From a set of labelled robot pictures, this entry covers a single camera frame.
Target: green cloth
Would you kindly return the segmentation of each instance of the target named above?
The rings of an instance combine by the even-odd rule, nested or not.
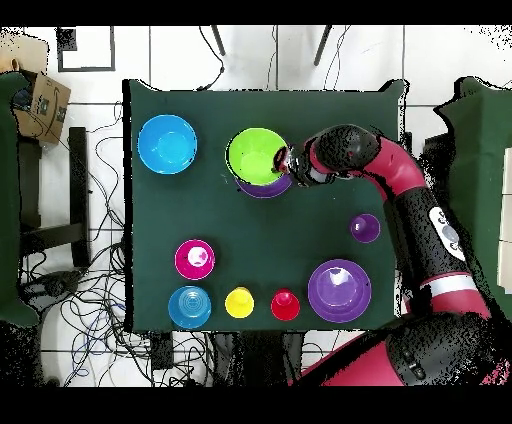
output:
[[[37,313],[18,298],[20,260],[20,192],[18,130],[11,112],[14,94],[28,85],[17,72],[0,74],[0,320],[19,326],[39,322]]]
[[[503,166],[512,147],[512,91],[460,79],[454,99],[437,108],[455,138],[449,174],[450,208],[471,237],[476,259],[502,311],[512,319],[512,295],[497,285]],[[478,266],[469,262],[475,273]]]
[[[204,288],[212,314],[200,330],[372,329],[393,319],[395,257],[377,189],[363,179],[313,188],[293,186],[273,199],[254,199],[237,190],[224,160],[228,141],[239,131],[262,127],[288,143],[299,143],[337,124],[356,124],[398,137],[398,99],[404,84],[380,92],[172,91],[130,81],[133,175],[133,294],[135,331],[176,329],[168,314],[172,293],[184,285]],[[182,173],[159,175],[137,154],[143,124],[159,114],[184,118],[194,128],[198,151]],[[350,219],[372,213],[381,222],[379,239],[356,242]],[[209,243],[216,263],[205,279],[189,281],[174,267],[174,254],[187,239]],[[334,324],[309,305],[313,271],[330,259],[361,265],[372,283],[372,299],[357,320]],[[247,287],[255,300],[245,319],[229,316],[227,294]],[[290,288],[301,311],[293,321],[273,317],[275,291]]]

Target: bowl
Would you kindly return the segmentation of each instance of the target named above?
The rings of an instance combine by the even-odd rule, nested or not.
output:
[[[241,182],[265,186],[281,175],[273,171],[274,156],[286,142],[266,128],[248,128],[238,133],[226,147],[229,171]]]
[[[324,320],[349,322],[362,315],[370,303],[370,279],[355,262],[333,259],[320,265],[311,275],[308,299]]]
[[[292,179],[286,174],[282,174],[276,181],[266,186],[246,184],[238,181],[238,179],[235,179],[235,181],[244,193],[258,199],[270,199],[272,197],[279,196],[292,185]]]
[[[193,128],[176,115],[158,115],[147,121],[139,133],[140,159],[158,174],[177,174],[188,168],[197,151]]]

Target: cardboard box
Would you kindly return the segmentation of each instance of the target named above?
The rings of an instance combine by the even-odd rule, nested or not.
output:
[[[20,110],[13,100],[18,131],[25,137],[59,144],[71,90],[42,73],[22,74],[30,81],[27,94],[32,95],[32,102],[27,110]]]
[[[46,74],[48,44],[25,34],[0,31],[0,62],[9,62],[13,58],[20,69]]]

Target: green bowl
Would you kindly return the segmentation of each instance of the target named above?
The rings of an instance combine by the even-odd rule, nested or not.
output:
[[[273,172],[274,156],[286,142],[274,131],[248,128],[238,133],[226,147],[226,164],[239,180],[268,185],[282,176]]]

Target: dark green tablecloth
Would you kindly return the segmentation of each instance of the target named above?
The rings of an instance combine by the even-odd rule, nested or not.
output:
[[[209,293],[212,315],[202,330],[370,329],[393,318],[395,258],[384,221],[382,201],[364,180],[337,181],[309,189],[292,187],[274,199],[254,199],[237,191],[225,161],[229,139],[248,127],[276,131],[288,143],[306,140],[326,127],[351,123],[398,135],[401,81],[380,92],[158,92],[130,81],[133,173],[133,297],[135,331],[169,331],[167,304],[179,287],[196,284]],[[153,173],[137,154],[142,125],[159,114],[187,120],[198,138],[195,161],[184,172]],[[381,221],[380,238],[359,244],[348,232],[359,213]],[[174,268],[174,253],[187,239],[199,238],[214,249],[216,264],[204,280],[191,282]],[[372,282],[366,312],[346,324],[319,318],[307,298],[311,273],[324,261],[349,259]],[[255,299],[246,319],[231,318],[226,295],[247,287]],[[301,302],[291,322],[275,319],[270,301],[289,287]]]

